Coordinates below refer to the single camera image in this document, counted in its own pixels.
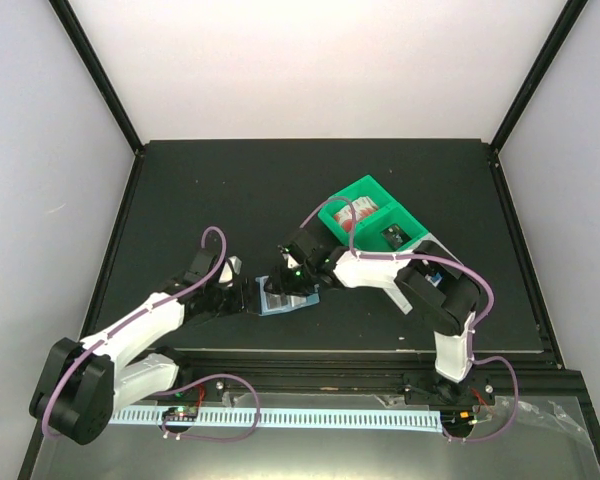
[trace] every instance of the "black bracket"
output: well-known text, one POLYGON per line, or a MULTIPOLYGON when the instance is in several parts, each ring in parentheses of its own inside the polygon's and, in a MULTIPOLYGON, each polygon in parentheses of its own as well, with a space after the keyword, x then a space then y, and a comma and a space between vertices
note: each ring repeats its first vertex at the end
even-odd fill
MULTIPOLYGON (((29 404, 33 417, 42 419, 58 382, 82 353, 82 344, 68 338, 51 347, 29 404)), ((60 393, 49 426, 80 445, 93 441, 113 413, 113 377, 114 365, 108 356, 90 355, 60 393)))
POLYGON ((264 286, 267 293, 308 296, 315 293, 315 285, 321 289, 342 286, 331 267, 344 252, 344 247, 328 248, 306 229, 300 228, 289 235, 279 249, 283 256, 293 258, 298 267, 287 268, 286 260, 274 267, 264 286))
MULTIPOLYGON (((414 253, 454 260, 440 245, 422 242, 414 253)), ((394 283, 425 322, 442 335, 460 335, 469 314, 475 310, 480 290, 458 270, 434 262, 412 260, 402 268, 394 283), (432 279, 437 278, 437 285, 432 279)))
POLYGON ((402 376, 404 401, 407 405, 471 408, 479 403, 475 392, 488 405, 495 403, 494 388, 488 372, 471 372, 460 383, 454 383, 434 372, 410 372, 402 376))
MULTIPOLYGON (((200 281, 207 273, 211 271, 213 266, 218 260, 218 254, 208 250, 206 248, 201 248, 196 253, 196 256, 193 258, 191 265, 184 272, 180 272, 178 275, 171 278, 168 282, 166 282, 161 288, 162 291, 169 295, 174 295, 176 293, 185 290, 196 282, 200 281)), ((222 274, 222 269, 218 269, 214 278, 209 279, 202 287, 195 292, 192 292, 188 295, 182 297, 183 300, 190 298, 194 293, 199 293, 203 291, 208 285, 214 283, 220 275, 222 274)))

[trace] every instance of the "green plastic container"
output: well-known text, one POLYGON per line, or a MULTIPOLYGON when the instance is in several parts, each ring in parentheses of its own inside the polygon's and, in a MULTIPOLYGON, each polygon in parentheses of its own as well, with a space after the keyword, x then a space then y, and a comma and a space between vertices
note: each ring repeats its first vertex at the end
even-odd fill
MULTIPOLYGON (((371 176, 362 177, 357 182, 352 183, 343 190, 333 195, 334 197, 346 197, 352 202, 360 197, 370 197, 378 206, 378 211, 363 218, 356 225, 356 236, 354 246, 360 250, 368 252, 393 252, 393 248, 382 236, 382 231, 390 226, 397 224, 402 228, 411 240, 397 251, 406 250, 424 237, 427 233, 426 228, 411 215, 397 200, 382 188, 371 176)), ((318 213, 318 218, 324 223, 331 232, 342 242, 343 245, 349 244, 349 233, 346 232, 333 216, 340 211, 346 202, 332 202, 325 205, 318 213)))

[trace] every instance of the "blue object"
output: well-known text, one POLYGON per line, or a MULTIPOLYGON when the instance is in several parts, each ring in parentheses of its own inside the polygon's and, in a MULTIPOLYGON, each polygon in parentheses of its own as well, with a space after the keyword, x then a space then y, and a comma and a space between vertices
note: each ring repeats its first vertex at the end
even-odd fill
POLYGON ((295 295, 274 295, 264 291, 264 285, 267 282, 267 276, 256 278, 256 282, 260 285, 260 305, 262 307, 261 316, 277 315, 278 313, 287 313, 299 308, 316 305, 320 302, 318 295, 318 286, 315 291, 308 297, 296 297, 295 295))
POLYGON ((442 280, 442 274, 440 272, 436 273, 433 277, 431 277, 429 279, 429 281, 431 283, 433 283, 436 287, 438 286, 438 284, 440 283, 440 280, 442 280))

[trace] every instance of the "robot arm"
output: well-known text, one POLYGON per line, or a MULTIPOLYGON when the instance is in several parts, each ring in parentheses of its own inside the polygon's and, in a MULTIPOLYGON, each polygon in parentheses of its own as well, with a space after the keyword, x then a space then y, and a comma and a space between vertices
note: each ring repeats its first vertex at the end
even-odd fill
MULTIPOLYGON (((270 293, 310 293, 311 287, 380 288, 404 313, 418 312, 434 332, 436 370, 461 382, 471 368, 471 325, 479 288, 458 270, 392 254, 356 252, 345 247, 329 250, 306 230, 291 235, 281 251, 286 268, 278 269, 265 287, 270 293)), ((433 237, 404 254, 457 260, 433 237)))
POLYGON ((77 443, 84 445, 94 440, 118 410, 172 387, 182 373, 182 365, 169 350, 129 363, 187 321, 205 314, 220 316, 250 308, 250 296, 245 290, 250 284, 239 279, 241 263, 236 257, 229 258, 218 275, 202 288, 172 298, 210 272, 216 260, 217 255, 202 249, 186 272, 118 322, 79 342, 68 338, 57 342, 49 352, 31 399, 31 415, 43 418, 65 372, 76 358, 96 345, 99 346, 60 392, 49 420, 51 427, 77 443))

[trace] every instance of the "black tabletop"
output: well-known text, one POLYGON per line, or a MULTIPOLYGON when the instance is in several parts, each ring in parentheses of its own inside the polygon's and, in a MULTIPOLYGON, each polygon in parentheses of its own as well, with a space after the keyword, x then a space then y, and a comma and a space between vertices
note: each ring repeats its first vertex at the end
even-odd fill
MULTIPOLYGON (((324 199, 371 174, 463 263, 493 286, 479 351, 541 351, 498 195, 478 140, 213 140, 148 145, 96 329, 142 303, 186 267, 217 225, 243 271, 266 274, 277 245, 324 199)), ((432 332, 381 290, 325 294, 286 315, 185 325, 181 349, 434 350, 432 332)))

